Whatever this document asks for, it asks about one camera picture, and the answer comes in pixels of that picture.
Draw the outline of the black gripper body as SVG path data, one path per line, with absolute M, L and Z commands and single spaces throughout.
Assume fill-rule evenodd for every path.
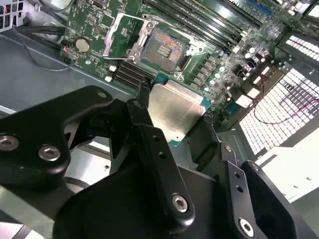
M 56 239 L 231 239 L 216 182 L 185 168 L 180 173 L 195 207 L 195 220 L 171 234 L 139 163 L 132 163 L 72 196 L 54 223 Z

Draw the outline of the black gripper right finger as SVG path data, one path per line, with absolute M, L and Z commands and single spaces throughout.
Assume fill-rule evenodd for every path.
M 238 163 L 213 126 L 200 118 L 186 135 L 197 168 L 186 178 L 200 239 L 301 239 L 303 219 L 266 173 Z

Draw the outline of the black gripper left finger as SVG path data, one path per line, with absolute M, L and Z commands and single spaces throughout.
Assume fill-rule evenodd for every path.
M 114 173 L 139 163 L 167 226 L 190 226 L 195 208 L 162 130 L 152 123 L 149 95 L 148 88 L 140 87 L 135 98 L 122 102 L 88 86 L 5 117 L 0 121 L 0 182 L 56 188 L 70 152 L 97 136 L 106 137 L 120 165 Z

